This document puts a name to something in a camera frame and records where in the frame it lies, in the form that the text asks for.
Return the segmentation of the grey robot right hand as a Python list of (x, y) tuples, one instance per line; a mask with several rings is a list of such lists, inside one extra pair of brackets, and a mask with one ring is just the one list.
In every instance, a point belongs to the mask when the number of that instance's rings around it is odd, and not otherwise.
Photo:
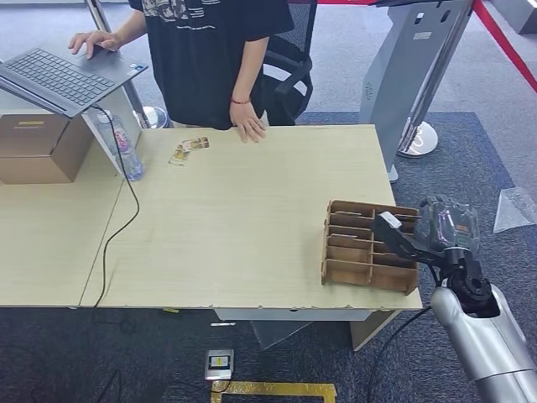
[(414, 237), (430, 249), (459, 247), (480, 254), (477, 211), (472, 205), (444, 195), (426, 196), (419, 204)]

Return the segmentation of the person's right hand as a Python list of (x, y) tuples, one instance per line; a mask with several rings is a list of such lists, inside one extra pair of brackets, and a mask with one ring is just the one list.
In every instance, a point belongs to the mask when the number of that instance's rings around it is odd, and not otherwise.
[(117, 51), (121, 47), (121, 40), (116, 35), (101, 30), (94, 30), (87, 33), (75, 34), (68, 45), (68, 48), (74, 55), (85, 45), (85, 55), (87, 60), (91, 59), (96, 52), (97, 47), (100, 46), (105, 50)]

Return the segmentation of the person's left hand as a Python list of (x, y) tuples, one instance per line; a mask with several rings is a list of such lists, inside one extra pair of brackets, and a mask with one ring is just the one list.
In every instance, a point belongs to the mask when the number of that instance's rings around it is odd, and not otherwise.
[(256, 114), (250, 102), (230, 105), (230, 119), (243, 143), (258, 143), (265, 138), (264, 124)]

